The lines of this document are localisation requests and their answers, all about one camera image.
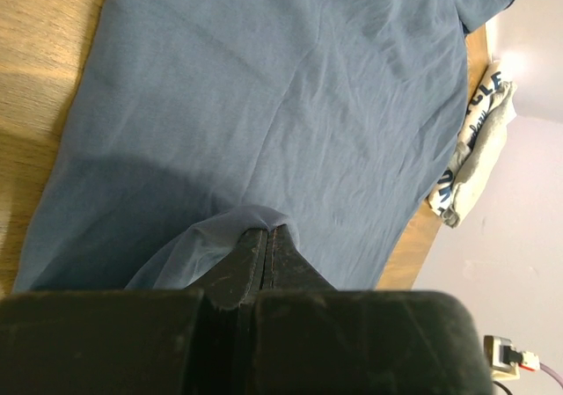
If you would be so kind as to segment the blue tank top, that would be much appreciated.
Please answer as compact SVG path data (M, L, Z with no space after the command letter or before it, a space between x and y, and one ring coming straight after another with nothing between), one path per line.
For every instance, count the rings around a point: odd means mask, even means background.
M14 291L182 289L282 224L373 288L513 1L106 0Z

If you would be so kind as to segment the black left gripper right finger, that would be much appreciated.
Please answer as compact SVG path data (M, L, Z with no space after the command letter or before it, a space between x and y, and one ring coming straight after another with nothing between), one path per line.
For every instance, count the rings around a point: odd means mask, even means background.
M472 317L435 291L338 291L281 226L252 313L256 394L489 394Z

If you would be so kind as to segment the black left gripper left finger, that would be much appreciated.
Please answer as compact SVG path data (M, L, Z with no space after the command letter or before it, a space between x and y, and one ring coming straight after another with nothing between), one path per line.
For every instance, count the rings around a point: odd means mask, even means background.
M1 304L4 394L240 394L267 233L186 289L40 291Z

